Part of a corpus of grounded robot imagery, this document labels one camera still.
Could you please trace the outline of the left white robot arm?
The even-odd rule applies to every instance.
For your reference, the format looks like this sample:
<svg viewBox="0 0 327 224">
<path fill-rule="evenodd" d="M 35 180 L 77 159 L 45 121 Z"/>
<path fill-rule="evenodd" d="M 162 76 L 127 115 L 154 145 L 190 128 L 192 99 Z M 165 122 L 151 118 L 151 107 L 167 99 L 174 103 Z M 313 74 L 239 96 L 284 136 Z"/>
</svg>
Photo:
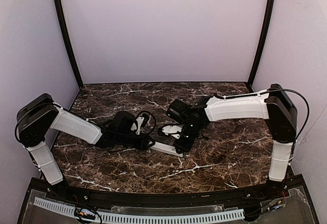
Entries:
<svg viewBox="0 0 327 224">
<path fill-rule="evenodd" d="M 113 119 L 98 124 L 70 112 L 54 102 L 51 95 L 43 93 L 23 108 L 16 116 L 16 140 L 29 152 L 46 181 L 54 186 L 64 181 L 64 176 L 54 159 L 48 143 L 49 134 L 65 133 L 97 147 L 110 149 L 116 145 L 148 150 L 155 145 L 150 132 L 142 132 L 150 113 L 142 111 L 135 116 L 119 111 Z"/>
</svg>

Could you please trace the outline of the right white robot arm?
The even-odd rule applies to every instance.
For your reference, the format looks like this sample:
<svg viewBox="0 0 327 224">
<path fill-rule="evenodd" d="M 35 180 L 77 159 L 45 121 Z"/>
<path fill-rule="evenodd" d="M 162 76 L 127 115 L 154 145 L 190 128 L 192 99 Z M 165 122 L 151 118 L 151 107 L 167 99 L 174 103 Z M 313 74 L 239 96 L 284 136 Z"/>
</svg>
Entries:
<svg viewBox="0 0 327 224">
<path fill-rule="evenodd" d="M 210 122 L 226 119 L 260 118 L 273 139 L 269 180 L 281 182 L 286 176 L 292 146 L 296 141 L 297 108 L 279 84 L 259 92 L 232 96 L 203 96 L 193 105 L 174 100 L 166 111 L 182 125 L 174 141 L 178 153 L 188 153 L 200 130 Z"/>
</svg>

